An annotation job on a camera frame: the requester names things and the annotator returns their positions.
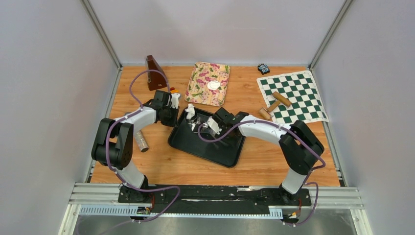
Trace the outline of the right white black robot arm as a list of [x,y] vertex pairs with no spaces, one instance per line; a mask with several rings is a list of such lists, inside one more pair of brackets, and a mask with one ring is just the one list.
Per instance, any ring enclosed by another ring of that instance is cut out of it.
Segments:
[[301,120],[292,124],[278,124],[239,112],[236,115],[220,108],[207,120],[215,141],[230,137],[234,132],[243,137],[257,138],[278,145],[289,166],[281,183],[279,197],[285,204],[299,198],[299,190],[318,167],[325,167],[322,159],[324,147],[311,129]]

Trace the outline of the wooden handled metal scraper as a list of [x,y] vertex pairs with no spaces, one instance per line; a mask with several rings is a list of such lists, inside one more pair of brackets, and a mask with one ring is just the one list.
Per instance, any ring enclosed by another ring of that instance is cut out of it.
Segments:
[[201,134],[210,134],[210,131],[211,131],[211,129],[210,129],[209,125],[206,122],[197,124],[196,127],[195,127],[195,132],[196,133],[200,132]]

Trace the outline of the black baking tray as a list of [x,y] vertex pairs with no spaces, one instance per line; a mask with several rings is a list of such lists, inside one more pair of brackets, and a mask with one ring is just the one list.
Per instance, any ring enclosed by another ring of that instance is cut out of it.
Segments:
[[[216,113],[195,108],[195,112],[196,125],[206,122],[209,117],[216,114],[223,117],[233,117],[233,114],[224,108],[218,109]],[[221,139],[212,143],[203,141],[195,131],[191,130],[191,124],[186,120],[185,111],[182,111],[178,118],[178,126],[173,128],[168,138],[171,147],[228,168],[237,164],[244,142],[244,136],[237,139]]]

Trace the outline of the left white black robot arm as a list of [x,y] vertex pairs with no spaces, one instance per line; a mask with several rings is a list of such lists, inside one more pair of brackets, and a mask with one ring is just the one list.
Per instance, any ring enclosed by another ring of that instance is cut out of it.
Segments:
[[151,189],[147,177],[132,161],[135,134],[157,122],[177,127],[180,97],[179,93],[157,90],[152,99],[134,112],[116,119],[103,118],[99,123],[91,157],[107,166],[125,187],[131,188],[131,196],[138,202],[145,202]]

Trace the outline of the wooden pastry roller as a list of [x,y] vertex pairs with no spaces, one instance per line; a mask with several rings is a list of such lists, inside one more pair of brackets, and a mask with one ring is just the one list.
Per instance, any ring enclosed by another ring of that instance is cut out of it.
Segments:
[[278,92],[273,92],[272,97],[274,100],[269,107],[262,107],[259,110],[260,116],[268,121],[291,122],[287,109],[292,105],[292,102]]

